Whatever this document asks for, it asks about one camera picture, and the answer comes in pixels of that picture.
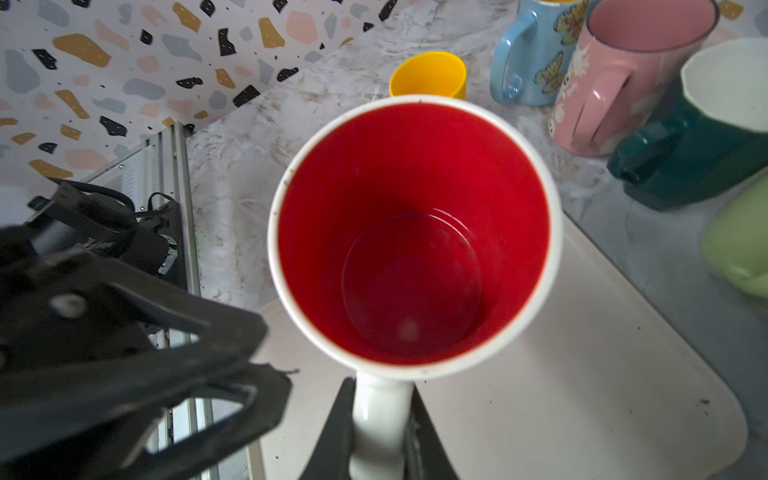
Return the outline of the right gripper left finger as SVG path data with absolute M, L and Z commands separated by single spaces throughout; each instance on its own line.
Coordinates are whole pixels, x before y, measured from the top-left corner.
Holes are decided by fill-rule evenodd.
M 354 426 L 355 379 L 342 382 L 314 450 L 300 475 L 301 480 L 349 480 Z

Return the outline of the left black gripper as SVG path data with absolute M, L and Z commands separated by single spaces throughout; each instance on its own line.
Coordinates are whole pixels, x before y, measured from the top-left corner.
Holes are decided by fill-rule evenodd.
M 266 332 L 256 313 L 114 258 L 41 254 L 27 228 L 4 227 L 1 430 L 10 442 L 1 455 L 13 459 L 188 397 L 238 404 L 212 426 L 106 476 L 191 479 L 280 424 L 290 378 L 269 364 L 247 364 Z

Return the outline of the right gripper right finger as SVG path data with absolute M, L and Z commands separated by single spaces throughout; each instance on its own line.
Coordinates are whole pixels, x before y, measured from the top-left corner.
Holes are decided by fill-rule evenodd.
M 405 430 L 405 479 L 458 480 L 417 388 Z

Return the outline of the white mug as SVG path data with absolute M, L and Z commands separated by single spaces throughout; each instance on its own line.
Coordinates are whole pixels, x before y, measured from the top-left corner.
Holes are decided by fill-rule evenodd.
M 401 479 L 416 384 L 519 337 L 551 293 L 563 213 L 541 154 L 464 100 L 405 95 L 315 133 L 275 192 L 268 258 L 279 299 L 352 369 L 337 473 Z

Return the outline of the light green mug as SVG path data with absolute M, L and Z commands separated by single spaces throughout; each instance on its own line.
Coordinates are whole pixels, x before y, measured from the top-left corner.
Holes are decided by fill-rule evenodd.
M 736 196 L 709 224 L 700 248 L 707 263 L 733 287 L 767 298 L 767 176 Z

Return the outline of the yellow mug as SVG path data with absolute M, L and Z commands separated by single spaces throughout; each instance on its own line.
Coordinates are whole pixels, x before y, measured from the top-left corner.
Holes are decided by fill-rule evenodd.
M 436 95 L 464 100 L 467 67 L 457 55 L 425 52 L 409 58 L 390 77 L 389 95 Z

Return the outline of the light blue yellow-inside mug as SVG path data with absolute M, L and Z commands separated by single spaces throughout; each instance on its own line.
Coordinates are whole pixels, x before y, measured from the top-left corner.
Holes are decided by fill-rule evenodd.
M 501 105 L 554 103 L 589 14 L 591 0 L 519 2 L 494 51 L 490 93 Z

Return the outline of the dark green mug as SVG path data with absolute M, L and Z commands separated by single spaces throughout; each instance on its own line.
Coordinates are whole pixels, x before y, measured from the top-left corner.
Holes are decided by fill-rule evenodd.
M 767 40 L 703 49 L 683 65 L 644 126 L 607 164 L 656 211 L 718 196 L 767 165 Z

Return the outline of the pink patterned mug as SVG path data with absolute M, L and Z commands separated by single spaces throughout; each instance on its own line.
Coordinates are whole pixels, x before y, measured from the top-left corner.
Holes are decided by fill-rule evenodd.
M 718 21 L 712 0 L 598 2 L 551 113 L 553 142 L 579 156 L 612 154 L 648 120 Z

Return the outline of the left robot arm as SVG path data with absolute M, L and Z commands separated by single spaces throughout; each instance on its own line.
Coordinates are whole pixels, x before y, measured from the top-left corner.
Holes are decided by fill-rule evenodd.
M 1 231 L 1 475 L 190 479 L 282 420 L 253 312 L 170 282 L 177 201 L 58 180 Z

